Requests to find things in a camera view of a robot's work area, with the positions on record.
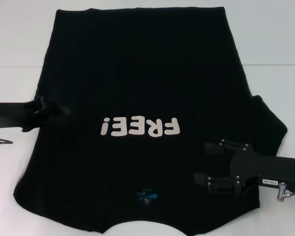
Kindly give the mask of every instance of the black t-shirt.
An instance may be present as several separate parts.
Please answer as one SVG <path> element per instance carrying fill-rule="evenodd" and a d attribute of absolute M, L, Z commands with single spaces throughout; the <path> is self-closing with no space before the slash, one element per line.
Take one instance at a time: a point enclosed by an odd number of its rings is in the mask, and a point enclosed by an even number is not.
<path fill-rule="evenodd" d="M 87 231 L 133 220 L 216 229 L 258 208 L 259 192 L 196 185 L 194 173 L 229 176 L 230 159 L 206 158 L 204 143 L 275 155 L 287 132 L 251 96 L 222 7 L 59 10 L 36 95 L 71 115 L 40 128 L 15 199 Z"/>

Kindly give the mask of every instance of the black fabric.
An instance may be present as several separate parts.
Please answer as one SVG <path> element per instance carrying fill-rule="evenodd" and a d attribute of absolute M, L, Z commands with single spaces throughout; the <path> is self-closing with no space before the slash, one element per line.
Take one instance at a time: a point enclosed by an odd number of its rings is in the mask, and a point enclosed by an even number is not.
<path fill-rule="evenodd" d="M 40 128 L 15 199 L 87 231 L 134 220 L 189 236 L 214 230 L 258 208 L 259 192 L 209 196 L 196 185 L 195 172 L 229 175 L 229 160 L 205 158 L 204 143 L 252 143 L 275 155 L 287 132 L 251 96 L 222 7 L 58 10 L 36 95 L 71 116 Z M 145 117 L 143 135 L 129 134 L 133 116 Z M 112 136 L 119 117 L 127 135 Z M 172 118 L 180 132 L 168 135 Z M 161 119 L 161 137 L 148 133 L 148 119 Z"/>

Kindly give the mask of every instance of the t-shirt sleeve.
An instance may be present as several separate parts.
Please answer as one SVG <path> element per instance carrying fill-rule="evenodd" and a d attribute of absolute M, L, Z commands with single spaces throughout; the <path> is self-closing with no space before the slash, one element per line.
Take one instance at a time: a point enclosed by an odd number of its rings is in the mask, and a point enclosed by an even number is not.
<path fill-rule="evenodd" d="M 252 97 L 253 146 L 261 155 L 276 156 L 287 133 L 285 124 L 267 107 L 260 96 Z"/>

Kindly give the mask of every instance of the white table surface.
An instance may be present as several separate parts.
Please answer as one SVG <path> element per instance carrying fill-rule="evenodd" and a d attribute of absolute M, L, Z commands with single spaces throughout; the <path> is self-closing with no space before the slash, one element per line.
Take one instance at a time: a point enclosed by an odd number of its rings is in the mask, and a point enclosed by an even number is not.
<path fill-rule="evenodd" d="M 295 0 L 0 0 L 0 102 L 33 98 L 57 9 L 224 6 L 253 95 L 260 95 L 289 131 L 280 156 L 295 158 Z M 21 208 L 15 184 L 30 158 L 38 129 L 0 129 L 13 145 L 0 145 L 0 236 L 96 236 Z M 277 190 L 260 188 L 261 208 L 208 236 L 295 234 L 295 197 L 276 201 Z M 106 236 L 183 236 L 151 222 L 129 222 Z"/>

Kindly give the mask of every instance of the label sticker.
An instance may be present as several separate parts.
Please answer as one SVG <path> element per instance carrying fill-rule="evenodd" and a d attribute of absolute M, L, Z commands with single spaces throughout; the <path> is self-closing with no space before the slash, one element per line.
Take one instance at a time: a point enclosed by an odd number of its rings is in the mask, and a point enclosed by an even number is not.
<path fill-rule="evenodd" d="M 262 183 L 271 184 L 271 185 L 279 185 L 278 181 L 269 180 L 269 179 L 262 179 Z"/>

